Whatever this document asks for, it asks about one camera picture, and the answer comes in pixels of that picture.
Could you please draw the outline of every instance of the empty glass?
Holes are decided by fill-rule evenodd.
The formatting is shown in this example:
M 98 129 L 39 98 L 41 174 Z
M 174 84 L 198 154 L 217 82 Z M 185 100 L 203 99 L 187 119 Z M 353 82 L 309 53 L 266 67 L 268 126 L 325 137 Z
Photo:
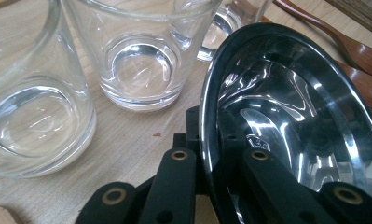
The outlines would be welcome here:
M 221 1 L 63 2 L 108 98 L 154 111 L 179 95 Z
M 272 0 L 223 0 L 203 40 L 198 59 L 210 61 L 223 41 L 242 26 L 261 21 Z
M 63 168 L 95 120 L 60 0 L 0 1 L 0 175 Z

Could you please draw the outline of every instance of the glass cup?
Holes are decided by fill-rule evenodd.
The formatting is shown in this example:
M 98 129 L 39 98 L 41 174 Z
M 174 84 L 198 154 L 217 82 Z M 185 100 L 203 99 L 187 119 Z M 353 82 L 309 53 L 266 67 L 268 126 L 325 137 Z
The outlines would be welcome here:
M 96 115 L 60 0 L 0 1 L 0 175 L 57 171 Z
M 170 105 L 220 0 L 63 1 L 107 97 L 148 112 Z
M 209 62 L 234 31 L 261 21 L 272 0 L 223 0 L 203 40 L 198 59 Z

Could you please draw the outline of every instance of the metal bowl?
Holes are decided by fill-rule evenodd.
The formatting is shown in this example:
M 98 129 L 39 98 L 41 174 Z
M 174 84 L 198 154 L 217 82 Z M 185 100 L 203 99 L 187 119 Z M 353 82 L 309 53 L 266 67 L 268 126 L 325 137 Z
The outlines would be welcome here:
M 372 116 L 344 72 L 304 35 L 253 24 L 214 55 L 200 104 L 201 156 L 214 209 L 230 220 L 236 209 L 228 208 L 234 197 L 219 167 L 219 109 L 238 121 L 250 147 L 271 151 L 302 185 L 319 191 L 343 181 L 372 196 Z

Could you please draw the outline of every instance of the light wood surface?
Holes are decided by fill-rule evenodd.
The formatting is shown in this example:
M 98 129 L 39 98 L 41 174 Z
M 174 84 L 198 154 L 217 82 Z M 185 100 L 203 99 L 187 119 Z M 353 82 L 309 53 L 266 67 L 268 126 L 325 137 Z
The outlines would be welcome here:
M 303 9 L 340 32 L 372 47 L 372 33 L 322 0 L 294 0 Z M 334 59 L 344 62 L 334 42 L 323 32 L 271 5 L 266 16 L 313 39 Z M 161 157 L 172 146 L 174 133 L 184 133 L 185 112 L 200 103 L 209 64 L 195 62 L 178 100 L 169 108 L 136 114 L 112 104 L 99 87 L 96 72 L 82 49 L 72 24 L 72 34 L 98 116 L 96 134 L 79 159 L 59 172 L 34 179 L 0 177 L 0 205 L 14 211 L 23 223 L 74 223 L 92 193 L 113 181 L 138 186 L 153 176 Z M 206 196 L 197 197 L 196 223 L 217 223 Z

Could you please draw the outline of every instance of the tabletop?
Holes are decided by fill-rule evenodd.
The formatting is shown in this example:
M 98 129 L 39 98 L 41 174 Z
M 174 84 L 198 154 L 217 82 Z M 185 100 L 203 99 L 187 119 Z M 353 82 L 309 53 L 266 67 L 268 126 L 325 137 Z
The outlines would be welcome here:
M 324 0 L 293 2 L 343 34 L 372 47 L 370 31 Z M 334 59 L 344 62 L 335 43 L 317 28 L 295 19 L 274 4 L 265 16 L 299 31 Z M 96 133 L 76 161 L 52 175 L 32 179 L 0 177 L 0 205 L 15 212 L 22 223 L 74 223 L 99 187 L 114 181 L 134 186 L 145 182 L 156 174 L 162 155 L 172 147 L 173 134 L 186 131 L 186 110 L 200 104 L 209 63 L 197 61 L 182 93 L 170 107 L 147 114 L 118 108 L 100 89 L 97 73 L 71 22 L 69 25 L 96 108 Z M 195 223 L 218 223 L 207 196 L 197 196 Z

